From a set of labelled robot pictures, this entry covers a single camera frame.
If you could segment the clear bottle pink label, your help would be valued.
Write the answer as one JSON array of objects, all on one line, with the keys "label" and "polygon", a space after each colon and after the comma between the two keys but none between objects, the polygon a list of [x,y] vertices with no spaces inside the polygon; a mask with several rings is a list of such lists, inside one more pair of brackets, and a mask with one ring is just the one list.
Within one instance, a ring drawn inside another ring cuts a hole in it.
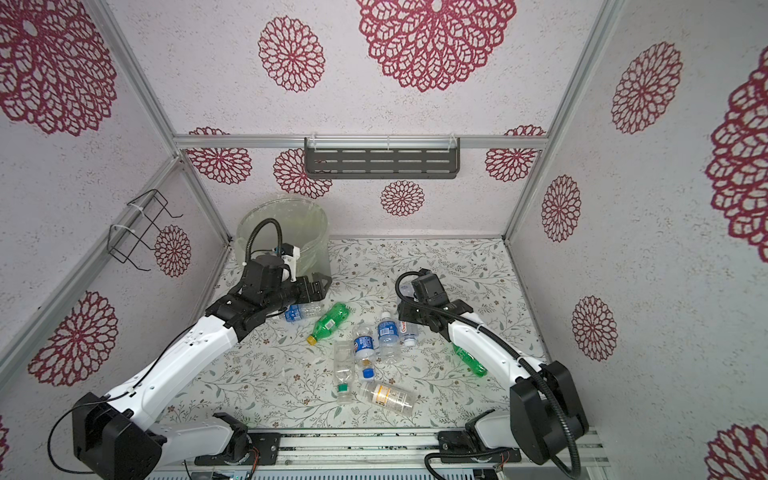
[{"label": "clear bottle pink label", "polygon": [[403,347],[412,348],[418,345],[419,327],[417,324],[407,321],[400,321],[398,323],[398,331]]}]

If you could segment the clear bottle blue label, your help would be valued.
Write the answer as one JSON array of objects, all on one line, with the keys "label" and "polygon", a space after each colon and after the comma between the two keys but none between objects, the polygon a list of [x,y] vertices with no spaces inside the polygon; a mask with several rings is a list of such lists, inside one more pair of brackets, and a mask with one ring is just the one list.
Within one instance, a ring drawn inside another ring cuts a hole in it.
[{"label": "clear bottle blue label", "polygon": [[289,322],[297,322],[321,317],[325,312],[322,302],[311,302],[305,304],[293,304],[283,313],[284,319]]}]

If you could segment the Pocari bottle white cap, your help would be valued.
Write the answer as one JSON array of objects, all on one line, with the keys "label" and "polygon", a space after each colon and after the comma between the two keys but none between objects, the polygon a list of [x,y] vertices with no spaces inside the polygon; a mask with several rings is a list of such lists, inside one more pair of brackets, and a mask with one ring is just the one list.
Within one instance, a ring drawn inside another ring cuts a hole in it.
[{"label": "Pocari bottle white cap", "polygon": [[379,353],[381,358],[395,361],[400,355],[400,336],[397,323],[388,311],[383,311],[377,324]]}]

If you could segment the green bottle yellow cap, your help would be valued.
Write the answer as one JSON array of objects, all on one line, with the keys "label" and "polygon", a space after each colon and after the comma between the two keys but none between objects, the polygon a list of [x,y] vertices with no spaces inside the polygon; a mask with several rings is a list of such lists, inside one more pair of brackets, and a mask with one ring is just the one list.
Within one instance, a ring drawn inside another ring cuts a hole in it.
[{"label": "green bottle yellow cap", "polygon": [[335,303],[314,324],[312,333],[306,341],[309,345],[316,345],[320,340],[329,338],[338,327],[349,318],[349,307],[341,302]]}]

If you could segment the Pocari bottle blue cap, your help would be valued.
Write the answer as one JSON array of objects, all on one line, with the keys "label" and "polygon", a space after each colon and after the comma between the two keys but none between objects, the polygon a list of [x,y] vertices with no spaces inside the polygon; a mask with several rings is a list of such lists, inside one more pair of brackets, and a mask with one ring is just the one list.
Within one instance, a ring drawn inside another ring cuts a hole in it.
[{"label": "Pocari bottle blue cap", "polygon": [[369,325],[360,325],[353,340],[353,353],[360,375],[364,381],[375,378],[374,335]]}]

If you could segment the clear bottle green cap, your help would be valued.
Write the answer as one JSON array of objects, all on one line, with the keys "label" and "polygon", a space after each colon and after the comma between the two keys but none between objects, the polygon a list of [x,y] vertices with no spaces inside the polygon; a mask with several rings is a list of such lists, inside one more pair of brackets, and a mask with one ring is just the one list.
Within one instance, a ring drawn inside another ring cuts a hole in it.
[{"label": "clear bottle green cap", "polygon": [[355,361],[352,347],[346,341],[334,345],[334,393],[339,403],[351,403],[354,400],[352,385]]}]

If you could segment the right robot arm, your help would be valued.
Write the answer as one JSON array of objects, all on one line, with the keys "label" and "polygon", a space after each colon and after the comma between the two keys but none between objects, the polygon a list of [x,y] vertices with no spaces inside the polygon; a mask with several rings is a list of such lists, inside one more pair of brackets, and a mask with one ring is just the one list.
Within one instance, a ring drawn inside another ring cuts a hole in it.
[{"label": "right robot arm", "polygon": [[553,463],[568,478],[581,477],[577,440],[589,423],[570,371],[512,346],[462,300],[449,298],[428,269],[395,280],[401,320],[427,327],[466,351],[508,393],[505,411],[491,410],[466,426],[468,458],[501,457],[509,450],[536,465]]}]

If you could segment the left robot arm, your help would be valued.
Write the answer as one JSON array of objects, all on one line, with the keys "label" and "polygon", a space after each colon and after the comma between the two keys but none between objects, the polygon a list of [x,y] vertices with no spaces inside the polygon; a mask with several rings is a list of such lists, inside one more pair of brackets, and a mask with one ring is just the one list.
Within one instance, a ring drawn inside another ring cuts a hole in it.
[{"label": "left robot arm", "polygon": [[324,300],[331,283],[320,272],[297,275],[287,258],[247,261],[240,281],[154,362],[107,394],[88,393],[75,403],[74,456],[102,479],[144,479],[158,466],[197,457],[247,459],[248,429],[227,413],[166,426],[157,420],[212,361],[290,306]]}]

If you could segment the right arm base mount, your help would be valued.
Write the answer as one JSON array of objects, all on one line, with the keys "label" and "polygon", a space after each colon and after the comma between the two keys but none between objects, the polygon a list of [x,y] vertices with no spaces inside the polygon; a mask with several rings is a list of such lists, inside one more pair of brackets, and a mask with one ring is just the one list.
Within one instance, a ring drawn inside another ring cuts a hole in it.
[{"label": "right arm base mount", "polygon": [[519,448],[486,447],[479,438],[466,430],[445,430],[437,434],[439,458],[444,463],[484,463],[500,465],[519,463]]}]

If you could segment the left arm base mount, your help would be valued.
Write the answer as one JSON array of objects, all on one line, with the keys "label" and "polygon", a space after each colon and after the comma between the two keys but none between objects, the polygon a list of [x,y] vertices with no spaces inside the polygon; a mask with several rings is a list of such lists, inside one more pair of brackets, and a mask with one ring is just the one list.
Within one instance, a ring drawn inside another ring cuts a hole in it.
[{"label": "left arm base mount", "polygon": [[223,453],[194,459],[195,466],[272,466],[277,462],[280,433],[249,432],[236,434]]}]

